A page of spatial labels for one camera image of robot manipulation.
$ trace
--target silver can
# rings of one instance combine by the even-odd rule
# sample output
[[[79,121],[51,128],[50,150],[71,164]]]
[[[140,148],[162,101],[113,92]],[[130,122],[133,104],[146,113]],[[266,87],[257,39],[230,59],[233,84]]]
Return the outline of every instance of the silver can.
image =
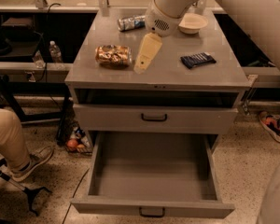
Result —
[[[129,18],[118,19],[119,30],[121,32],[144,27],[145,15],[135,15]]]
[[[95,60],[106,68],[123,69],[132,64],[132,51],[126,46],[101,46],[95,50]]]

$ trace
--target closed drawer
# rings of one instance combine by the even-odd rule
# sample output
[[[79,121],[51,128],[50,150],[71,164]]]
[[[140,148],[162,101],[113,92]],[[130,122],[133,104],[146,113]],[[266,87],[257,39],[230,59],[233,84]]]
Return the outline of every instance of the closed drawer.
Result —
[[[237,109],[74,105],[79,125],[91,131],[226,133]]]
[[[80,213],[224,218],[204,134],[99,133]]]

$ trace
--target gray tabletop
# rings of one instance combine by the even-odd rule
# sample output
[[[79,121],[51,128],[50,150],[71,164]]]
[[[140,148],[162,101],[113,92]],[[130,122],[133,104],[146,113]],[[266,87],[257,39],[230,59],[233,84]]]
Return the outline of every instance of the gray tabletop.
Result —
[[[176,30],[165,37],[160,52],[144,74],[136,74],[133,65],[124,70],[111,70],[95,61],[95,49],[102,45],[122,45],[132,49],[133,63],[145,28],[120,32],[117,19],[143,15],[144,9],[110,8],[99,11],[76,57],[65,82],[73,88],[168,89],[168,90],[246,90],[249,86],[242,67],[222,33],[211,10],[203,15],[208,25],[196,35]],[[188,69],[180,57],[207,51],[215,64]]]

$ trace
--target gray cabinet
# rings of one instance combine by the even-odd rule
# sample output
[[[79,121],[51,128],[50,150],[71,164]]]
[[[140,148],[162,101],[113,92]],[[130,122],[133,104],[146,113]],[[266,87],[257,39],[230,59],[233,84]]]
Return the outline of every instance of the gray cabinet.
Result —
[[[90,214],[224,218],[234,205],[222,201],[212,152],[250,83],[207,10],[208,27],[165,37],[143,75],[97,64],[95,49],[108,44],[135,58],[146,30],[121,33],[116,20],[144,12],[99,12],[65,80],[93,144],[89,187],[72,204]],[[179,61],[202,51],[217,63],[188,70]]]

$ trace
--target speckled floor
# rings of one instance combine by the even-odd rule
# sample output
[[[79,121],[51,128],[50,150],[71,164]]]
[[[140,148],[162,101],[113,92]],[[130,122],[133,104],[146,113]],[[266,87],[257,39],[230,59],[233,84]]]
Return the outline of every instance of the speckled floor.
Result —
[[[37,110],[51,110],[55,109],[54,106],[45,102]],[[37,207],[39,217],[28,211],[26,195],[0,178],[0,218],[19,224],[255,223],[266,185],[280,162],[280,144],[274,142],[259,125],[257,113],[262,109],[280,113],[280,103],[252,103],[250,116],[240,112],[229,132],[220,139],[214,153],[223,202],[234,203],[236,207],[225,219],[155,219],[79,214],[70,206],[70,201],[74,195],[79,197],[86,193],[88,176],[84,174],[88,172],[91,159],[71,156],[63,147],[56,145],[58,122],[24,125],[23,128],[30,150],[42,146],[55,147],[51,160],[22,182],[29,189],[46,186],[52,191],[50,195],[41,194]]]

